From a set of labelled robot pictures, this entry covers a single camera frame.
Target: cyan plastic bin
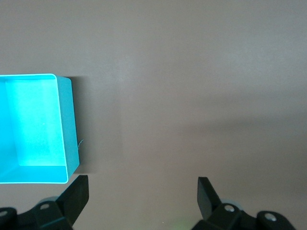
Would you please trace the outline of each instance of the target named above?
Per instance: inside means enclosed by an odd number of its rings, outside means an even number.
[[[0,184],[64,184],[78,166],[71,80],[0,75]]]

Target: gray table surface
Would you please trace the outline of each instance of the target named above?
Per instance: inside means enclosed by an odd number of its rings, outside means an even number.
[[[306,229],[307,1],[0,1],[0,74],[46,72],[84,139],[76,230],[189,230],[198,176]],[[66,187],[2,184],[0,207]]]

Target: plastic container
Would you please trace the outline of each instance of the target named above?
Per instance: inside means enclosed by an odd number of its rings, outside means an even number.
[[[0,184],[64,184],[78,166],[71,80],[0,75]]]

